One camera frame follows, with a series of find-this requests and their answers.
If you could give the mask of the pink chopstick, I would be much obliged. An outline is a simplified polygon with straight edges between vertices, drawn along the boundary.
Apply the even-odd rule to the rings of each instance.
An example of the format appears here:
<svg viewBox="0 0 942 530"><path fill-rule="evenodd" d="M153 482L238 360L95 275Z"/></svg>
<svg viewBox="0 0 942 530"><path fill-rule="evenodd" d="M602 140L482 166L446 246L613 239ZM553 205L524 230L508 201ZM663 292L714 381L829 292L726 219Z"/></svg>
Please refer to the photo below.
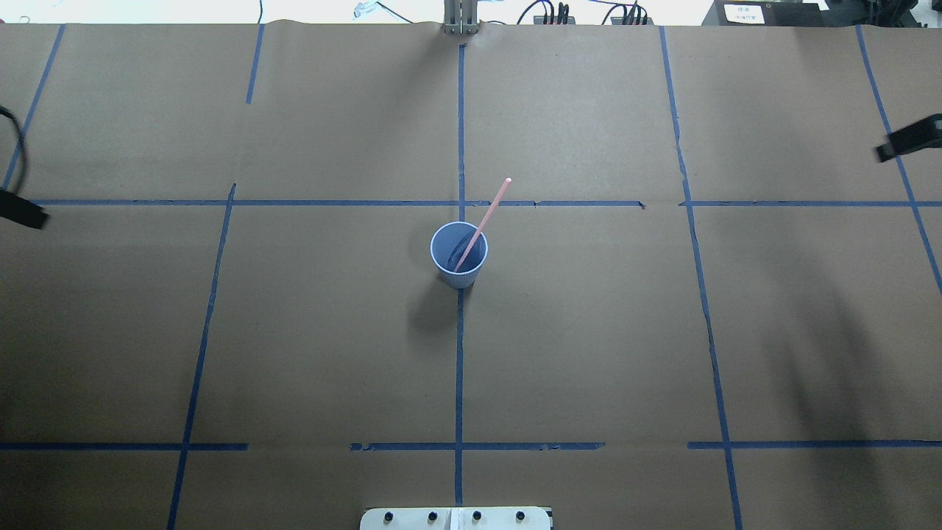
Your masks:
<svg viewBox="0 0 942 530"><path fill-rule="evenodd" d="M514 179L511 177L505 178L500 188L498 189L497 194L494 198L492 198L491 204L487 208L487 211L485 212L484 217L482 217L480 224L475 229L475 232L471 236L462 239L461 244L456 246L452 252L452 258L450 259L450 269L452 272L460 272L461 266L464 265L465 261L467 261L468 255L470 255L471 251L475 247L475 244L477 244L477 240L482 236L482 234L484 234L486 225L488 225L492 215L494 215L495 211L497 211L499 208L499 205L501 204L504 196L507 194L508 189L511 188L512 182L514 182Z"/></svg>

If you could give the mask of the blue ribbed cup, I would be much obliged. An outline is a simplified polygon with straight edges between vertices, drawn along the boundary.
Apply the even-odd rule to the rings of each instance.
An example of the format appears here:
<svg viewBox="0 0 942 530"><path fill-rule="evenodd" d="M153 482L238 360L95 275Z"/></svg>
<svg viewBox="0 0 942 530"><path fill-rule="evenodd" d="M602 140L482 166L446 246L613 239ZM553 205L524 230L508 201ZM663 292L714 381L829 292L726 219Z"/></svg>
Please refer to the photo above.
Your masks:
<svg viewBox="0 0 942 530"><path fill-rule="evenodd" d="M450 222L433 233L430 256L439 278L452 289L468 289L475 284L490 247L484 232L474 240L478 226L468 222Z"/></svg>

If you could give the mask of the black labelled power box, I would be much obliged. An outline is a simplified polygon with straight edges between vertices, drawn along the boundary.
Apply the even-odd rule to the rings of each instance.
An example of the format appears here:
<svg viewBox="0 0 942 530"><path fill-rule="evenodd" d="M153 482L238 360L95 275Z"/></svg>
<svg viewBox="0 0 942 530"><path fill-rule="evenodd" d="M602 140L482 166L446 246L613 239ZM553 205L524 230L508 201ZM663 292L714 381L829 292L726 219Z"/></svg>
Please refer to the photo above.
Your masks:
<svg viewBox="0 0 942 530"><path fill-rule="evenodd" d="M713 1L703 27L825 27L817 3L793 1Z"/></svg>

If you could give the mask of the upper orange black connector box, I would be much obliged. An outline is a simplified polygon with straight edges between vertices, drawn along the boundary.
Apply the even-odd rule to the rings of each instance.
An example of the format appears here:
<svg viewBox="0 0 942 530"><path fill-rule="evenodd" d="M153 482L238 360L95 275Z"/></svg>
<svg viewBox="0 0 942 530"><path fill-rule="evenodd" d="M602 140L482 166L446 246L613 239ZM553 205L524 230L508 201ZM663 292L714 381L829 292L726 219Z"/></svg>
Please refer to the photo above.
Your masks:
<svg viewBox="0 0 942 530"><path fill-rule="evenodd" d="M528 7L525 14L535 6L541 6L542 10L544 10L543 14L533 17L533 24L535 24L535 26L571 26L571 24L576 23L575 18L572 17L570 13L570 5L568 3L537 1Z"/></svg>

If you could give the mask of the aluminium frame post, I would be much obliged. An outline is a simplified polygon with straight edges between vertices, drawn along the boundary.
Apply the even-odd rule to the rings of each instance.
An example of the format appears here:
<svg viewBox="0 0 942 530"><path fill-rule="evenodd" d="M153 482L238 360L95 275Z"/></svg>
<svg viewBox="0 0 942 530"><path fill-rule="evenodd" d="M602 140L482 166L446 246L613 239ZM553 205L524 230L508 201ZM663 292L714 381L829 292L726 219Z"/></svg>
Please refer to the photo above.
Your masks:
<svg viewBox="0 0 942 530"><path fill-rule="evenodd" d="M478 0L444 0L442 28L447 35L478 34Z"/></svg>

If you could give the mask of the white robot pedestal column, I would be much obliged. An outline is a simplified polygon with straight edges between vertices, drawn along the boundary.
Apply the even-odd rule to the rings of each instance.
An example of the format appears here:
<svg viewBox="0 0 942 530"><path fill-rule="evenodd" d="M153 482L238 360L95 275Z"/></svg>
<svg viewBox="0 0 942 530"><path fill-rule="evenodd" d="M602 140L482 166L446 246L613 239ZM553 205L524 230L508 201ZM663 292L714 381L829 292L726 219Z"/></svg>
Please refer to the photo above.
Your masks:
<svg viewBox="0 0 942 530"><path fill-rule="evenodd" d="M554 529L541 506L387 507L364 511L360 529Z"/></svg>

